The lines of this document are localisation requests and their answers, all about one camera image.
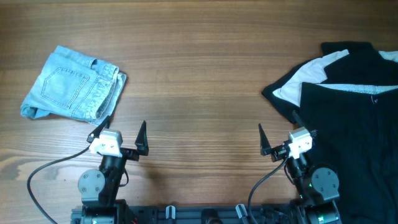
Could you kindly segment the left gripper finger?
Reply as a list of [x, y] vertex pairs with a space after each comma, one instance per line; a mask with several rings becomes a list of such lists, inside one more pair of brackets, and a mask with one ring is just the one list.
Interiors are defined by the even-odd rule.
[[110, 115], [108, 115], [107, 117], [105, 117], [105, 119], [102, 121], [101, 124], [99, 124], [94, 130], [92, 130], [91, 133], [89, 133], [88, 137], [87, 137], [87, 142], [88, 143], [92, 143], [94, 141], [95, 138], [99, 138], [101, 132], [104, 129], [108, 129], [110, 126]]
[[148, 144], [148, 140], [147, 140], [147, 123], [146, 123], [146, 121], [142, 122], [134, 144], [136, 145], [136, 150], [140, 155], [147, 156], [149, 154], [149, 144]]

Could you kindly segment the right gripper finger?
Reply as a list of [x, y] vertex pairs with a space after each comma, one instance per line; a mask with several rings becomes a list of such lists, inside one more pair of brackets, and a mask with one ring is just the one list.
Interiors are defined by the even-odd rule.
[[258, 124], [259, 126], [259, 135], [260, 135], [260, 153], [262, 156], [269, 155], [272, 152], [271, 145], [268, 141], [268, 138], [262, 128], [261, 123]]
[[305, 124], [302, 121], [301, 117], [299, 116], [299, 114], [295, 110], [293, 110], [292, 116], [294, 117], [296, 127], [302, 128], [302, 127], [305, 126]]

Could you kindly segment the black shorts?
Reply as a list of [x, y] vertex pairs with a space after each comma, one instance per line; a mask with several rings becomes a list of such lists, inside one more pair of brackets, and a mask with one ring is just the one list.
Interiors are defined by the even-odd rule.
[[337, 170], [343, 223], [397, 223], [397, 90], [370, 95], [304, 83], [299, 115], [314, 162]]

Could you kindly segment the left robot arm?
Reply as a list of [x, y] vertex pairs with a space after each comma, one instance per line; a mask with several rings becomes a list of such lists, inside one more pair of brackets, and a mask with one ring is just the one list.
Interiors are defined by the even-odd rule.
[[72, 224], [127, 224], [137, 223], [138, 217], [129, 208], [124, 199], [116, 198], [122, 176], [126, 174], [126, 162], [138, 161], [149, 154], [147, 123], [142, 122], [135, 149], [122, 147], [123, 137], [120, 131], [109, 128], [107, 116], [87, 137], [92, 154], [102, 156], [97, 169], [82, 173], [78, 180], [82, 208], [71, 214]]

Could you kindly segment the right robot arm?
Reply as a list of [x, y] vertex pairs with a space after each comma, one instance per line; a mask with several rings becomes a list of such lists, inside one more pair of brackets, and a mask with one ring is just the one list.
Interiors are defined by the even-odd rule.
[[308, 152], [314, 147], [317, 130], [308, 130], [298, 113], [292, 113], [299, 128], [288, 133], [288, 140], [272, 147], [262, 128], [259, 126], [260, 152], [270, 156], [272, 161], [281, 164], [263, 177], [251, 190], [254, 191], [278, 170], [285, 170], [291, 184], [297, 189], [299, 198], [290, 201], [285, 208], [263, 210], [262, 214], [278, 215], [280, 223], [341, 223], [336, 201], [340, 198], [337, 173], [328, 165], [314, 164]]

